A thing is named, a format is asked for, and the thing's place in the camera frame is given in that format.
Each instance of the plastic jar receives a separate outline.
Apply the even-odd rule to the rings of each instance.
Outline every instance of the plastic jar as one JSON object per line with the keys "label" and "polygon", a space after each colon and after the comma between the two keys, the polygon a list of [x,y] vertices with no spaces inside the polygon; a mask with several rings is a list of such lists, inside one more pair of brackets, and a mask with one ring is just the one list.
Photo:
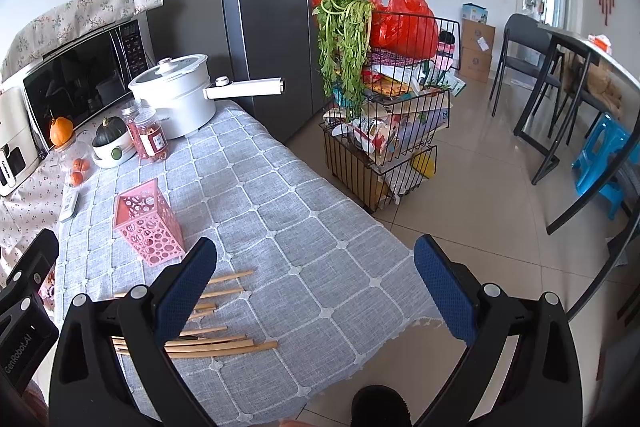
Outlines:
{"label": "plastic jar", "polygon": [[140,139],[140,133],[138,128],[136,127],[135,119],[140,112],[140,102],[138,100],[131,100],[131,102],[127,103],[126,107],[123,107],[121,110],[122,119],[124,123],[127,125],[127,129],[129,130],[129,136],[133,141],[133,146],[136,148],[138,152],[138,156],[140,156],[143,160],[149,158],[149,155],[146,153],[145,146],[142,145],[142,140]]}
{"label": "plastic jar", "polygon": [[65,175],[65,183],[71,187],[78,187],[87,181],[94,171],[91,160],[91,147],[72,134],[69,141],[57,147],[58,165]]}
{"label": "plastic jar", "polygon": [[142,108],[134,118],[134,122],[149,158],[153,161],[166,160],[169,156],[169,147],[167,147],[156,110],[151,107]]}

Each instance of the floral microwave cover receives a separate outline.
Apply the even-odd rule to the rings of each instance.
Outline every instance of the floral microwave cover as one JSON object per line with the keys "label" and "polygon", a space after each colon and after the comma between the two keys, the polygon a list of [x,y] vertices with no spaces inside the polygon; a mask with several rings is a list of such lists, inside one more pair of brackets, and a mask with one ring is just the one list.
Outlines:
{"label": "floral microwave cover", "polygon": [[0,78],[89,32],[162,6],[162,0],[71,0],[35,18],[14,37]]}

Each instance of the perforated pink container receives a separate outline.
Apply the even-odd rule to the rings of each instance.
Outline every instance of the perforated pink container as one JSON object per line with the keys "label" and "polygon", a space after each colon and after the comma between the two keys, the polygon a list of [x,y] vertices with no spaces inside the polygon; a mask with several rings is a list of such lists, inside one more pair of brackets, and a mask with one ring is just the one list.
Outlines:
{"label": "perforated pink container", "polygon": [[149,266],[184,254],[180,225],[158,190],[156,178],[117,195],[113,228],[120,230]]}

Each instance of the black shoe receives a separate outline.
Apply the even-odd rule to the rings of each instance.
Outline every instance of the black shoe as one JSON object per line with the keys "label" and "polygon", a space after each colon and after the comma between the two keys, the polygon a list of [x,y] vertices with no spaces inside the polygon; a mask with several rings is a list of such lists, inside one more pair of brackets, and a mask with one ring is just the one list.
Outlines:
{"label": "black shoe", "polygon": [[390,387],[368,385],[351,402],[351,427],[412,427],[409,409]]}

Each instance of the tile floor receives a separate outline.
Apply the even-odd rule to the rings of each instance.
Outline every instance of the tile floor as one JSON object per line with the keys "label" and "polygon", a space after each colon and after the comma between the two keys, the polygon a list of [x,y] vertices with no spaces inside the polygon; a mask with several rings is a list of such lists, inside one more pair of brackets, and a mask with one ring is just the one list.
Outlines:
{"label": "tile floor", "polygon": [[[468,83],[452,99],[450,127],[436,134],[436,175],[407,195],[399,206],[378,211],[379,219],[398,239],[413,247],[431,233],[450,259],[466,264],[481,282],[496,282],[508,294],[538,299],[554,291],[567,309],[587,288],[606,259],[606,238],[625,224],[620,215],[607,219],[599,197],[552,236],[545,225],[576,198],[571,162],[582,145],[576,128],[570,147],[562,144],[561,164],[537,186],[530,183],[542,156],[513,136],[513,127],[529,91],[505,85],[498,112],[491,117],[490,84]],[[545,100],[531,134],[546,135],[551,104]],[[325,166],[319,118],[287,145],[348,193]],[[638,251],[637,245],[630,251]],[[585,419],[593,410],[601,346],[620,333],[615,310],[631,292],[637,257],[616,268],[603,288],[571,322],[578,351]],[[515,347],[510,339],[476,415],[491,409]],[[372,383],[389,385],[406,400],[415,421],[436,396],[464,349],[444,325],[408,328],[385,344],[353,378],[338,382],[309,402],[300,419],[319,427],[348,425],[351,398]]]}

